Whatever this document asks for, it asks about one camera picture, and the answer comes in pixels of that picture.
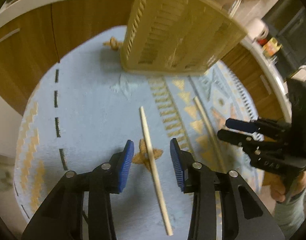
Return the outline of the person's right hand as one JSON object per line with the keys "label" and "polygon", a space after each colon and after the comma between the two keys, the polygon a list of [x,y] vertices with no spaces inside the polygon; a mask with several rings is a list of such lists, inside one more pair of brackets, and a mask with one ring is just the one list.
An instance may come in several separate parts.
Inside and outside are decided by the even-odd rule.
{"label": "person's right hand", "polygon": [[[283,179],[276,174],[265,172],[265,184],[270,186],[271,197],[277,202],[284,202],[286,199],[286,188],[283,183]],[[303,171],[296,178],[296,186],[292,191],[291,196],[300,194],[306,188],[306,171]]]}

